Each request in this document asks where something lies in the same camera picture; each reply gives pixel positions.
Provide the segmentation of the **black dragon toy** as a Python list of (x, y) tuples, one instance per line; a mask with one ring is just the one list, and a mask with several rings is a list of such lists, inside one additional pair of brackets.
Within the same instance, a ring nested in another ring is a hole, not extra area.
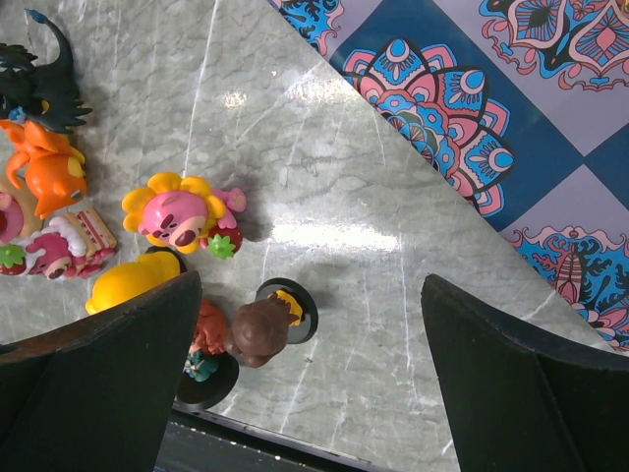
[(1, 45), (1, 118), (17, 124), (31, 121), (50, 132), (69, 135), (91, 112), (80, 100), (72, 46), (45, 15), (33, 9), (27, 14), (53, 33), (58, 56), (51, 63), (35, 65), (37, 56), (24, 46)]

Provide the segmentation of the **red hair green figurine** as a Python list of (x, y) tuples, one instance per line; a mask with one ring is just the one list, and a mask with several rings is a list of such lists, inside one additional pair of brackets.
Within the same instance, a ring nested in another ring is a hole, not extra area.
[(201, 412), (220, 403), (240, 373), (238, 361), (224, 348), (228, 324), (223, 312), (202, 298), (193, 341), (176, 394), (187, 412)]

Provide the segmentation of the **orange dragon toy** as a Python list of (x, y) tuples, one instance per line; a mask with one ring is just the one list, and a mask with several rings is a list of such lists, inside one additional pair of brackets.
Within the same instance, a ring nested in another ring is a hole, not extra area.
[(6, 177), (21, 190), (19, 172), (25, 170), (24, 182), (36, 199), (35, 216), (45, 219), (86, 196), (86, 158), (68, 138), (31, 121), (22, 125), (2, 120), (1, 128), (14, 145), (5, 166)]

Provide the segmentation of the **patterned blue placemat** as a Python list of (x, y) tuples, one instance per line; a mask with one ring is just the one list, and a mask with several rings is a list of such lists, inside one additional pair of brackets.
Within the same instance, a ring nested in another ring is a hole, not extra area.
[(626, 2), (274, 9), (613, 349), (627, 349)]

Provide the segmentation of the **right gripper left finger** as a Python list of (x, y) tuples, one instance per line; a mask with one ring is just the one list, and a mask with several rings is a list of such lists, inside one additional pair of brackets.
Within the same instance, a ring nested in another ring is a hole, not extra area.
[(150, 471), (200, 311), (187, 271), (1, 348), (4, 471)]

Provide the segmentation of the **pink bear sunflower toy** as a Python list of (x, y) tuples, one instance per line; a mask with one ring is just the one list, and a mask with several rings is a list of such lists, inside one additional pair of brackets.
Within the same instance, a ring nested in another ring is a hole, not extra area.
[(141, 234), (153, 246), (182, 254), (203, 249), (226, 260), (242, 246), (236, 215), (247, 204), (239, 188), (226, 191), (201, 177), (161, 172), (125, 196), (123, 227)]

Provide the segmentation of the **pink bear donut toy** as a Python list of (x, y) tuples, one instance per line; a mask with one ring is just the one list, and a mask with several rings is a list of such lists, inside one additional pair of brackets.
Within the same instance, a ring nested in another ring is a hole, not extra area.
[(21, 189), (16, 188), (4, 174), (1, 175), (2, 245), (15, 239), (27, 238), (43, 226), (42, 220), (34, 214), (37, 199), (22, 178), (19, 178), (19, 182)]

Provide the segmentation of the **brown hair yellow figurine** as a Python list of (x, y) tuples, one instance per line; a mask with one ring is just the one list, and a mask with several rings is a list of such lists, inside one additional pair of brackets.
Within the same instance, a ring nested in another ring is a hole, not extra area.
[(308, 342), (317, 328), (318, 309), (309, 291), (294, 280), (271, 278), (252, 303), (238, 309), (224, 348), (246, 366), (259, 368), (286, 346)]

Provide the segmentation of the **pink bear cake toy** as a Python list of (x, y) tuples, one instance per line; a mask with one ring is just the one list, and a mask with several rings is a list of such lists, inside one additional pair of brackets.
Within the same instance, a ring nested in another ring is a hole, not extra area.
[(1, 246), (1, 273), (48, 279), (89, 278), (116, 253), (117, 240), (89, 207), (51, 218), (26, 238)]

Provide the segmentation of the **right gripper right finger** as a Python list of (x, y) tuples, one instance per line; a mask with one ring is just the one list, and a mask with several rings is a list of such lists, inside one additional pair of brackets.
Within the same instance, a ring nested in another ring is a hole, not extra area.
[(625, 471), (628, 360), (431, 274), (422, 313), (463, 471)]

